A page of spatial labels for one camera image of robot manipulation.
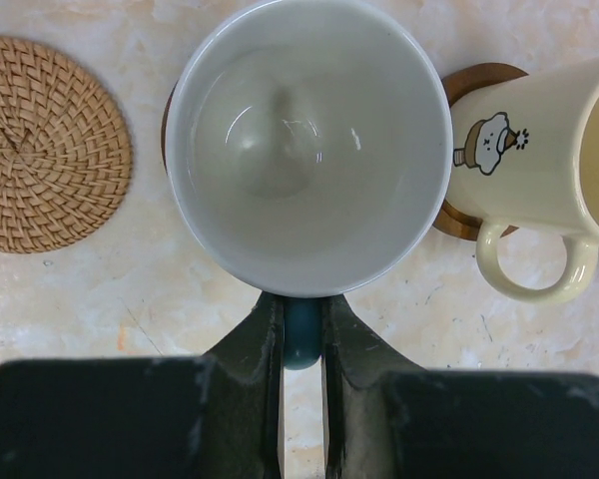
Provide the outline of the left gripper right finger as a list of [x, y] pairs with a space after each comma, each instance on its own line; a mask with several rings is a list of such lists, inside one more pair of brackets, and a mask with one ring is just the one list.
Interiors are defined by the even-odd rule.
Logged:
[[342, 296], [322, 314], [329, 478], [599, 478], [599, 377], [425, 369]]

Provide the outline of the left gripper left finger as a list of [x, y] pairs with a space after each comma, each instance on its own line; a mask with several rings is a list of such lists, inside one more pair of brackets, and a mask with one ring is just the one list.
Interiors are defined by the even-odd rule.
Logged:
[[208, 352], [0, 364], [0, 478], [280, 478], [283, 302]]

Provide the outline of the brown wooden coaster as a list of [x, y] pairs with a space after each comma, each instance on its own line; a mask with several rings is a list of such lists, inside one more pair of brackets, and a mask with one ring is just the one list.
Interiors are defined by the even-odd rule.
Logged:
[[[497, 62], [476, 64], [458, 70], [442, 79], [450, 107], [467, 94], [489, 86], [527, 76], [513, 65]], [[462, 240], [476, 241], [482, 219], [466, 215], [444, 201], [435, 218], [434, 227], [446, 235]]]

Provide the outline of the white mug blue handle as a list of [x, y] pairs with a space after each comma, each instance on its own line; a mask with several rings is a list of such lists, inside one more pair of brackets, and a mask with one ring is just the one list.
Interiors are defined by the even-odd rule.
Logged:
[[263, 1], [232, 15], [188, 61], [166, 134], [196, 240], [290, 303], [292, 369], [319, 358], [317, 301], [374, 281], [429, 231], [451, 150], [430, 59], [362, 1]]

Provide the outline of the dark wooden coaster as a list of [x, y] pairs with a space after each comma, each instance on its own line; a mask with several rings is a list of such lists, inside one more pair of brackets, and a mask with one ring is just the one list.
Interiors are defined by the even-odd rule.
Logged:
[[172, 89], [169, 98], [166, 102], [165, 108], [164, 108], [164, 112], [163, 112], [163, 116], [162, 116], [162, 122], [161, 122], [161, 135], [160, 135], [160, 145], [161, 145], [161, 155], [162, 155], [162, 163], [164, 166], [164, 170], [167, 173], [168, 169], [167, 169], [167, 159], [166, 159], [166, 134], [167, 134], [167, 123], [168, 123], [168, 116], [169, 116], [169, 110], [170, 110], [170, 106], [171, 106], [171, 102], [172, 102], [172, 98], [174, 95], [174, 91], [175, 91], [175, 86]]

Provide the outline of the light woven rattan coaster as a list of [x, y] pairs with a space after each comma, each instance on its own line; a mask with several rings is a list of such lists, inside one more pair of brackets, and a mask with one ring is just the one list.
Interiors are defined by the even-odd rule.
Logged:
[[66, 54], [0, 36], [0, 252], [71, 245], [100, 228], [131, 183], [117, 103]]

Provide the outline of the cream mug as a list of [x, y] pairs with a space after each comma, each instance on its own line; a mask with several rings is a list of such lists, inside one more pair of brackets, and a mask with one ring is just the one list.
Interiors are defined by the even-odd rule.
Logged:
[[[487, 83], [451, 107], [453, 170], [446, 195], [481, 221], [476, 260], [516, 300], [565, 302], [591, 282], [599, 256], [599, 58]], [[544, 288], [510, 279], [498, 242], [510, 227], [561, 236], [562, 275]]]

